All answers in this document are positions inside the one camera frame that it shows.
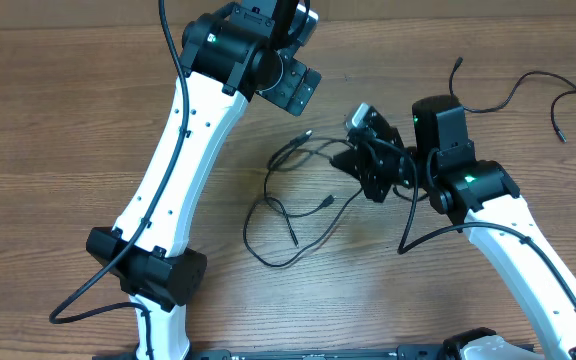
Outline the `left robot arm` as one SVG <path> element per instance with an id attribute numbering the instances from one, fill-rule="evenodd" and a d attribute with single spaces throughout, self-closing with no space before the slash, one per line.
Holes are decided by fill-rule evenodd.
<path id="1" fill-rule="evenodd" d="M 136 313 L 131 358 L 190 357 L 186 306 L 207 266 L 188 246 L 198 200 L 253 97 L 303 112 L 321 77 L 295 55 L 318 21 L 305 1 L 235 1 L 190 22 L 174 45 L 174 98 L 150 164 L 115 223 L 86 242 Z"/>

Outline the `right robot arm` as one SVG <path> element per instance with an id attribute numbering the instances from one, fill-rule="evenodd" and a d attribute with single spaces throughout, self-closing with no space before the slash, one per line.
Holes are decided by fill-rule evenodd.
<path id="1" fill-rule="evenodd" d="M 479 160 L 468 136 L 465 109 L 453 95 L 412 106 L 415 145 L 377 109 L 358 105 L 347 116 L 349 149 L 332 165 L 357 179 L 364 195 L 381 203 L 397 186 L 428 196 L 449 218 L 447 227 L 414 241 L 405 254 L 443 234 L 464 234 L 492 264 L 532 325 L 541 359 L 576 359 L 576 277 L 540 231 L 517 183 L 497 162 Z"/>

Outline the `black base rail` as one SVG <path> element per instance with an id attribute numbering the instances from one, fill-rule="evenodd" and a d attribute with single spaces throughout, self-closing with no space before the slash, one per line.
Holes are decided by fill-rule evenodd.
<path id="1" fill-rule="evenodd" d="M 399 345 L 390 349 L 301 350 L 230 352 L 229 350 L 190 351 L 185 360 L 439 360 L 446 359 L 437 344 Z"/>

